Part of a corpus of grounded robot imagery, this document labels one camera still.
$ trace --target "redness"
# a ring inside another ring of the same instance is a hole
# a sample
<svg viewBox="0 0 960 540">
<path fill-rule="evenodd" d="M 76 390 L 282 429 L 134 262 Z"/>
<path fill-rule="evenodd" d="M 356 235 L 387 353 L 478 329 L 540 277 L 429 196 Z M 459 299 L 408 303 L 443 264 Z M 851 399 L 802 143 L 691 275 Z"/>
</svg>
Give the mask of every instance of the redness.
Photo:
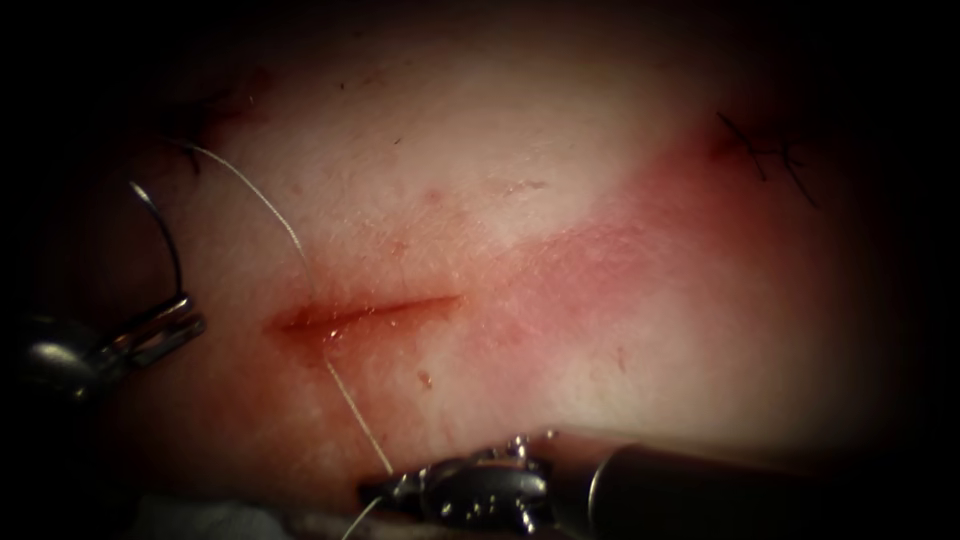
<svg viewBox="0 0 960 540">
<path fill-rule="evenodd" d="M 374 437 L 394 457 L 422 452 L 418 443 L 429 440 L 425 437 L 430 433 L 456 424 L 457 415 L 475 411 L 490 400 L 496 400 L 502 410 L 535 410 L 568 368 L 583 363 L 577 347 L 591 336 L 630 320 L 671 281 L 683 283 L 684 294 L 706 305 L 713 292 L 709 280 L 699 278 L 704 264 L 715 258 L 750 257 L 754 246 L 766 245 L 777 234 L 775 227 L 765 226 L 771 217 L 770 201 L 764 200 L 769 195 L 759 191 L 752 162 L 745 152 L 743 159 L 717 155 L 716 149 L 728 143 L 730 133 L 715 117 L 705 118 L 698 129 L 664 148 L 659 157 L 638 165 L 570 226 L 553 234 L 493 249 L 482 233 L 452 222 L 441 227 L 449 238 L 421 242 L 417 235 L 410 235 L 404 252 L 422 255 L 436 251 L 436 245 L 457 246 L 441 250 L 442 263 L 426 265 L 440 267 L 434 269 L 438 274 L 433 289 L 426 280 L 425 290 L 419 287 L 409 298 L 399 287 L 391 289 L 390 298 L 371 294 L 324 300 L 337 296 L 334 287 L 344 290 L 344 280 L 365 275 L 369 261 L 364 261 L 363 269 L 345 268 L 346 263 L 335 269 L 341 279 L 328 275 L 321 280 L 331 289 L 321 288 L 312 302 L 293 300 L 302 295 L 299 281 L 271 284 L 283 291 L 281 297 L 293 301 L 267 317 L 264 334 L 284 358 L 315 373 L 328 425 L 355 426 L 353 412 L 327 372 L 329 362 L 345 381 Z M 422 201 L 427 211 L 411 212 L 418 219 L 438 206 L 454 205 L 453 197 L 436 189 L 426 191 Z M 805 205 L 799 198 L 795 202 Z M 469 208 L 453 214 L 470 215 Z M 392 225 L 402 231 L 424 226 L 421 222 Z M 430 230 L 437 229 L 436 223 L 429 225 Z M 378 238 L 357 242 L 382 246 L 381 260 L 394 260 L 396 246 Z M 478 252 L 490 255 L 478 259 Z M 465 278 L 451 290 L 449 274 L 454 272 Z M 440 349 L 430 349 L 428 355 L 426 347 Z M 438 350 L 442 371 L 430 364 Z M 597 355 L 592 369 L 631 376 L 633 364 L 625 356 L 632 359 L 635 353 L 624 354 L 619 344 L 591 354 Z M 429 410 L 438 407 L 430 396 L 443 390 L 449 396 L 451 385 L 458 402 L 442 404 L 441 413 L 451 418 L 428 418 Z M 529 420 L 517 417 L 515 421 Z M 478 424 L 475 429 L 494 429 L 488 427 Z M 515 429 L 536 427 L 517 425 Z M 361 449 L 364 436 L 359 429 L 354 431 L 354 447 Z M 439 457 L 443 456 L 401 457 L 394 465 L 403 469 L 421 464 L 418 460 Z M 372 450 L 353 459 L 356 469 L 377 467 Z"/>
</svg>

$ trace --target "skin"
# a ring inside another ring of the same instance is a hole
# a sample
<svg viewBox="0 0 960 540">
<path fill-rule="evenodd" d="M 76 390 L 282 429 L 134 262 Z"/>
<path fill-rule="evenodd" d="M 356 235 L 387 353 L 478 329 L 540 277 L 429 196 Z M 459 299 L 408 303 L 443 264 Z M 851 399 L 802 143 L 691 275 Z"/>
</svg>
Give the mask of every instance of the skin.
<svg viewBox="0 0 960 540">
<path fill-rule="evenodd" d="M 136 178 L 209 321 L 96 419 L 115 472 L 357 512 L 386 469 L 327 362 L 400 471 L 558 424 L 751 455 L 882 439 L 908 327 L 876 149 L 789 39 L 693 5 L 294 13 L 149 66 L 38 255 L 36 296 L 99 327 L 163 298 Z M 249 177 L 306 268 L 235 176 L 158 133 Z M 738 135 L 799 140 L 809 198 Z M 64 272 L 81 252 L 96 271 Z"/>
</svg>

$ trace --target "black suture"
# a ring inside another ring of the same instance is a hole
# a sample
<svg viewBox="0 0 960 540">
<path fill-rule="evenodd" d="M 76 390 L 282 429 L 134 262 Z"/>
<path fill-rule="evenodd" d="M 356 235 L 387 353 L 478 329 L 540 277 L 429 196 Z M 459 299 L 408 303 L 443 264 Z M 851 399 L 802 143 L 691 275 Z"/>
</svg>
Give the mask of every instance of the black suture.
<svg viewBox="0 0 960 540">
<path fill-rule="evenodd" d="M 750 154 L 750 158 L 753 160 L 754 165 L 757 166 L 757 171 L 760 173 L 761 182 L 767 181 L 767 175 L 763 171 L 763 167 L 760 165 L 760 160 L 757 156 L 777 155 L 783 161 L 783 167 L 787 170 L 787 173 L 790 174 L 790 178 L 793 179 L 793 183 L 797 186 L 797 189 L 800 190 L 800 194 L 803 195 L 803 197 L 807 200 L 810 206 L 818 210 L 820 209 L 820 206 L 817 204 L 817 201 L 813 199 L 813 196 L 810 195 L 809 191 L 807 191 L 807 187 L 800 180 L 800 175 L 798 175 L 797 171 L 794 170 L 794 167 L 803 167 L 804 166 L 803 163 L 790 157 L 790 147 L 800 142 L 799 140 L 788 141 L 786 137 L 782 137 L 780 142 L 780 148 L 778 148 L 777 150 L 759 150 L 753 146 L 753 142 L 750 141 L 750 139 L 746 135 L 744 135 L 739 129 L 737 129 L 737 127 L 729 118 L 727 118 L 720 112 L 717 113 L 717 117 L 719 117 L 720 121 L 723 122 L 730 129 L 730 131 L 732 131 L 733 134 L 738 139 L 740 139 L 740 142 L 742 142 L 744 146 L 747 147 L 747 153 Z"/>
</svg>

